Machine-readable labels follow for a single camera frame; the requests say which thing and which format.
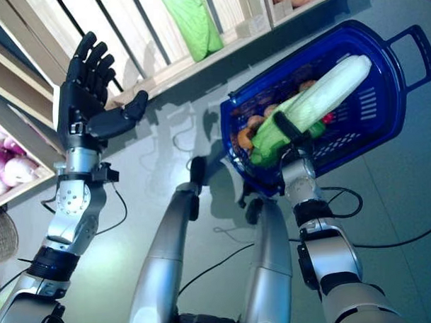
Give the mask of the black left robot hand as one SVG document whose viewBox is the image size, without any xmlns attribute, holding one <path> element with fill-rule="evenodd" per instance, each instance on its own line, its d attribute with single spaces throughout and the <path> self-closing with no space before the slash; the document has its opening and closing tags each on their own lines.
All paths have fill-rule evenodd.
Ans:
<svg viewBox="0 0 431 323">
<path fill-rule="evenodd" d="M 108 140 L 136 127 L 148 104 L 139 91 L 131 102 L 108 110 L 108 84 L 115 76 L 114 58 L 93 32 L 85 34 L 69 61 L 59 89 L 58 138 L 65 149 L 86 148 L 103 152 Z"/>
</svg>

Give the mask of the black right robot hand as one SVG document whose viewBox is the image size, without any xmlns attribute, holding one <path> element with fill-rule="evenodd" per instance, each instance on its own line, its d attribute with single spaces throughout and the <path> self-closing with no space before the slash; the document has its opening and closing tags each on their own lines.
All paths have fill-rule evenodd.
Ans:
<svg viewBox="0 0 431 323">
<path fill-rule="evenodd" d="M 295 158 L 312 158 L 314 141 L 308 130 L 306 132 L 300 132 L 296 125 L 282 112 L 276 112 L 272 120 L 275 122 L 278 130 L 289 140 L 288 144 L 278 150 L 278 154 L 281 158 L 288 154 L 291 154 Z"/>
</svg>

